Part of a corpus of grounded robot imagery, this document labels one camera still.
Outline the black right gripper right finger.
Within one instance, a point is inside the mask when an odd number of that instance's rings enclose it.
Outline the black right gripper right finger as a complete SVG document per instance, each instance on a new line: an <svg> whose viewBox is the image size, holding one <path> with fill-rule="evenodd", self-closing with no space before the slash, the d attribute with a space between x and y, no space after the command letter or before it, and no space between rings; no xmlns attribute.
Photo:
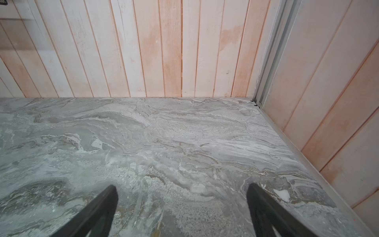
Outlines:
<svg viewBox="0 0 379 237"><path fill-rule="evenodd" d="M316 234L292 216L258 184L249 185L247 203L257 237L315 237Z"/></svg>

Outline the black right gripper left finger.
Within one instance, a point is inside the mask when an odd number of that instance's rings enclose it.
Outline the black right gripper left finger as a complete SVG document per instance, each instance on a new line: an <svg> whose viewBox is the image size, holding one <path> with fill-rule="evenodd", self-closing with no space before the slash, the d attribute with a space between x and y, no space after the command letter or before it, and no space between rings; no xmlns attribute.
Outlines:
<svg viewBox="0 0 379 237"><path fill-rule="evenodd" d="M116 186L109 185L53 237L107 237L118 203Z"/></svg>

